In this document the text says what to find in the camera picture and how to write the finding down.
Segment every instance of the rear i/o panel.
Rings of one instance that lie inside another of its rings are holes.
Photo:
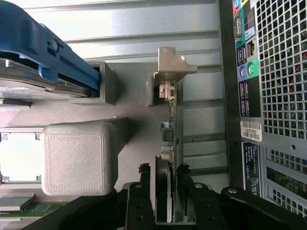
[[[233,0],[244,188],[305,218],[306,4]]]

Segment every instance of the label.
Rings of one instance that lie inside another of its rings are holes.
[[[259,122],[241,121],[241,137],[261,142],[261,124]]]
[[[245,190],[260,196],[259,146],[242,142],[242,155]]]
[[[255,34],[255,27],[245,31],[245,40],[249,40]]]

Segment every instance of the metal mesh grille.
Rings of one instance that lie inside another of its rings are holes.
[[[307,174],[307,160],[278,151],[267,151],[267,159]]]
[[[306,0],[257,3],[264,132],[307,139]]]
[[[281,205],[282,207],[288,209],[291,212],[294,212],[302,217],[307,218],[307,207],[300,205],[299,203],[295,202],[294,200],[290,199],[289,197],[285,196],[284,194],[276,191],[273,189],[273,201],[277,204]]]

